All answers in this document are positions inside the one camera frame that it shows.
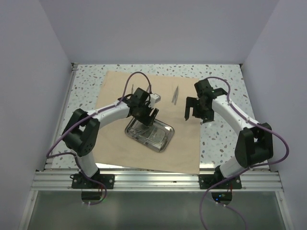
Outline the steel instrument tray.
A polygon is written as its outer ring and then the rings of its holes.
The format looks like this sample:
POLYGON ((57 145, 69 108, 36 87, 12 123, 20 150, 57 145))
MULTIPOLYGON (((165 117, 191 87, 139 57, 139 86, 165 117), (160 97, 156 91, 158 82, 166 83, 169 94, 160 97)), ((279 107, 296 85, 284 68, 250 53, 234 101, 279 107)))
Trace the steel instrument tray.
POLYGON ((155 152, 163 152, 167 148, 174 133, 175 130, 173 127, 157 119, 154 120, 152 126, 145 126, 141 122, 133 118, 125 128, 126 136, 155 152), (147 127, 148 129, 146 132, 136 138, 133 138, 129 133, 130 128, 142 127, 147 127))

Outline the small steel scissors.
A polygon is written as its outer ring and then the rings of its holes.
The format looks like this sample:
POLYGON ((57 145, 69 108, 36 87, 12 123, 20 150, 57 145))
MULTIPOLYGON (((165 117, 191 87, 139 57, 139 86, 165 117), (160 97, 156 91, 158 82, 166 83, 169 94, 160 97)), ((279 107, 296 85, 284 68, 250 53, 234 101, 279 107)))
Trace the small steel scissors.
POLYGON ((142 128, 130 128, 129 133, 133 138, 138 137, 139 135, 143 134, 144 132, 147 131, 147 127, 142 127, 142 128))

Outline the beige cloth wrap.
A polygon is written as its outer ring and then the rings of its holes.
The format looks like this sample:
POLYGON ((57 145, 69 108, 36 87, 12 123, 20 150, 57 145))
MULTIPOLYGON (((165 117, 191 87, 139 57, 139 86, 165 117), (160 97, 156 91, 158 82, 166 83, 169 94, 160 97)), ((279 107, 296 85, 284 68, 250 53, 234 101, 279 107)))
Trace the beige cloth wrap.
POLYGON ((196 118, 185 120, 187 97, 194 97, 194 78, 155 76, 145 78, 136 74, 108 71, 97 99, 96 107, 104 107, 116 101, 123 94, 141 88, 161 96, 157 104, 156 118, 174 128, 175 133, 163 152, 155 152, 129 138, 125 128, 131 117, 117 120, 99 130, 93 155, 95 162, 132 168, 158 170, 175 173, 198 174, 200 170, 200 121, 196 118), (172 103, 176 87, 179 87, 177 104, 172 103))

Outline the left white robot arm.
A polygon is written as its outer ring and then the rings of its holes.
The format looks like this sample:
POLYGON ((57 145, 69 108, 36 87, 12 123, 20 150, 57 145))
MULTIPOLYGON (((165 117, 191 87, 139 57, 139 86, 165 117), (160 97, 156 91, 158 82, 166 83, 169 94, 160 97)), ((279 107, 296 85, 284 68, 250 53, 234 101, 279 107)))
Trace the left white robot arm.
POLYGON ((159 112, 155 105, 160 101, 160 95, 137 88, 133 94, 124 95, 95 111, 77 109, 73 112, 62 133, 62 140, 77 155, 78 166, 84 173, 83 183, 87 187, 95 188, 100 182, 93 156, 99 130, 130 116, 145 126, 151 126, 159 112))

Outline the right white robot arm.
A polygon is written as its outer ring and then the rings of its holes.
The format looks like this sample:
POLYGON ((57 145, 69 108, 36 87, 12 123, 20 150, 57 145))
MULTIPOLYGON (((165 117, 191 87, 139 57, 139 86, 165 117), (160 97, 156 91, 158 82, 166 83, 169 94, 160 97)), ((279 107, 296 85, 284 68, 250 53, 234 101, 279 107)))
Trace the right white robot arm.
POLYGON ((243 112, 230 99, 230 90, 213 88, 208 79, 198 81, 194 87, 197 97, 186 98, 184 118, 193 116, 208 123, 218 114, 237 134, 234 156, 214 170, 214 184, 225 188, 232 176, 273 157, 272 128, 243 112))

